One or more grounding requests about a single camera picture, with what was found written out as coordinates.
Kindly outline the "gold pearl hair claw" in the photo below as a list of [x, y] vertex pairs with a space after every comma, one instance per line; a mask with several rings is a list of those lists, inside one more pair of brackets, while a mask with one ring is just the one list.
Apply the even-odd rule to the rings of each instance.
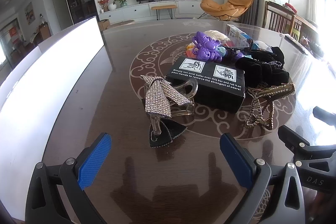
[[248, 88], [247, 93], [252, 97], [252, 101], [250, 113], [244, 126], [246, 128], [260, 126], [266, 130], [273, 130], [274, 101], [285, 98], [294, 92], [294, 83], [268, 88]]

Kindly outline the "black velvet cloth bundle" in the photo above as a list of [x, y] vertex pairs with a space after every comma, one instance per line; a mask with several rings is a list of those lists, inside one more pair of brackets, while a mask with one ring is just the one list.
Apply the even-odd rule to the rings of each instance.
[[267, 88], [280, 86], [289, 82], [289, 73], [284, 70], [284, 53], [279, 47], [271, 47], [267, 51], [252, 51], [251, 58], [235, 57], [235, 50], [225, 47], [227, 57], [234, 66], [244, 72], [247, 88]]

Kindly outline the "black printed soap box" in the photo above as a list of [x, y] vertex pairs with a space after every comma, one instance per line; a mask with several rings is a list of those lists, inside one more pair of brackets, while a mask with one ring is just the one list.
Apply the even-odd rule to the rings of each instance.
[[195, 102], [229, 113], [236, 113], [245, 99], [244, 72], [223, 64], [181, 56], [166, 73], [166, 79], [173, 85], [197, 80]]

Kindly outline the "blue white medicine box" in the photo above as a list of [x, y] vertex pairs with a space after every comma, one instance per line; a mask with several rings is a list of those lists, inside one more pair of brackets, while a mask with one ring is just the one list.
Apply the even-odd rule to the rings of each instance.
[[226, 25], [226, 36], [232, 42], [232, 46], [236, 48], [248, 48], [252, 41], [249, 35], [232, 24]]

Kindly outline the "purple toy wand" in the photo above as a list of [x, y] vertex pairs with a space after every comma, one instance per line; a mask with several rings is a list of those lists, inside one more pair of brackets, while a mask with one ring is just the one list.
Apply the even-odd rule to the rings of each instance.
[[221, 63], [224, 59], [227, 59], [235, 63], [245, 56], [241, 51], [225, 47], [220, 40], [215, 40], [200, 31], [193, 37], [193, 44], [193, 55], [199, 61]]

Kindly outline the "cream knitted pouch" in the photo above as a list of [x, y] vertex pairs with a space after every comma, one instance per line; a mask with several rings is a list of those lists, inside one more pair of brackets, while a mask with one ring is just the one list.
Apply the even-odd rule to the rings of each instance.
[[226, 36], [225, 34], [217, 30], [208, 30], [208, 31], [205, 31], [205, 34], [214, 40], [220, 41], [222, 44], [230, 40], [228, 36]]

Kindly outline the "silver rhinestone bow hair clip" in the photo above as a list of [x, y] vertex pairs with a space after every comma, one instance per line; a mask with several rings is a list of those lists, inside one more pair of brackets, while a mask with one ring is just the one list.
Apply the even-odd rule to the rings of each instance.
[[145, 88], [145, 112], [149, 115], [155, 136], [162, 133], [159, 125], [162, 118], [193, 115], [195, 102], [193, 97], [198, 91], [198, 82], [190, 78], [183, 84], [173, 86], [159, 76], [142, 75]]

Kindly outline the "white cardboard sorting box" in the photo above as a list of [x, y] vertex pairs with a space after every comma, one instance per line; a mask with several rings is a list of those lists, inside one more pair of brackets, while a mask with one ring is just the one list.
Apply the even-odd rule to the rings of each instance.
[[1, 202], [25, 219], [36, 163], [42, 160], [64, 102], [104, 45], [96, 18], [41, 42], [1, 84]]

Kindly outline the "wooden dining chair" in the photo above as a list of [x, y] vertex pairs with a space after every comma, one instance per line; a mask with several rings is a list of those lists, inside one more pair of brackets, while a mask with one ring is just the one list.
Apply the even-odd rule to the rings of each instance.
[[296, 13], [277, 3], [266, 1], [262, 27], [282, 34], [291, 34]]

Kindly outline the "black velvet bow clip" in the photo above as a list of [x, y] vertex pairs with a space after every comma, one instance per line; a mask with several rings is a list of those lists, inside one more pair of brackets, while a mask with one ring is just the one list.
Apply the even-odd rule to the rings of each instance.
[[149, 127], [149, 145], [151, 148], [165, 147], [181, 136], [187, 127], [171, 119], [161, 119], [159, 122], [161, 134], [155, 135], [153, 126]]

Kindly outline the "orange lounge chair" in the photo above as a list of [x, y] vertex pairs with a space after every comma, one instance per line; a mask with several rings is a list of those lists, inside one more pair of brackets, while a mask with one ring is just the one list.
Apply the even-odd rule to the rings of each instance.
[[200, 7], [204, 15], [213, 16], [222, 21], [237, 19], [243, 15], [253, 4], [254, 0], [227, 0], [218, 4], [213, 0], [202, 0]]

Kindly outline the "white tv cabinet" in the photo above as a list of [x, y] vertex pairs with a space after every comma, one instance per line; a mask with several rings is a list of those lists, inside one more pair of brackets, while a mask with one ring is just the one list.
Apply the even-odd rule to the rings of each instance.
[[99, 14], [100, 20], [118, 23], [125, 20], [136, 22], [161, 19], [198, 18], [203, 14], [201, 2], [177, 0], [148, 2], [116, 8]]

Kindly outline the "small wooden bench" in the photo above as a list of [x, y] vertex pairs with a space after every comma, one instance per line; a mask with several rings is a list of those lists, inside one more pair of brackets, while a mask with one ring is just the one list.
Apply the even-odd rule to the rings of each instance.
[[177, 9], [177, 5], [161, 5], [161, 6], [153, 6], [151, 7], [152, 11], [155, 11], [156, 19], [160, 20], [161, 17], [161, 11], [166, 10], [168, 12], [168, 15], [170, 19], [173, 19], [173, 9]]

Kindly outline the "brown cardboard box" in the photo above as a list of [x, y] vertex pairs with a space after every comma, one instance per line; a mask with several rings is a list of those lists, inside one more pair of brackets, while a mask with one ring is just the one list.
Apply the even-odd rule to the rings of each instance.
[[98, 27], [99, 27], [99, 30], [101, 32], [103, 32], [104, 30], [108, 29], [110, 26], [110, 21], [109, 19], [104, 19], [104, 20], [100, 20], [98, 22]]

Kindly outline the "red flower vase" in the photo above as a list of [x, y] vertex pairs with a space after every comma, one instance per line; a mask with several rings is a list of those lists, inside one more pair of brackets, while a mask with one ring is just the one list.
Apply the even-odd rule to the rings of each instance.
[[110, 0], [97, 0], [102, 12], [107, 12], [108, 11], [109, 1]]

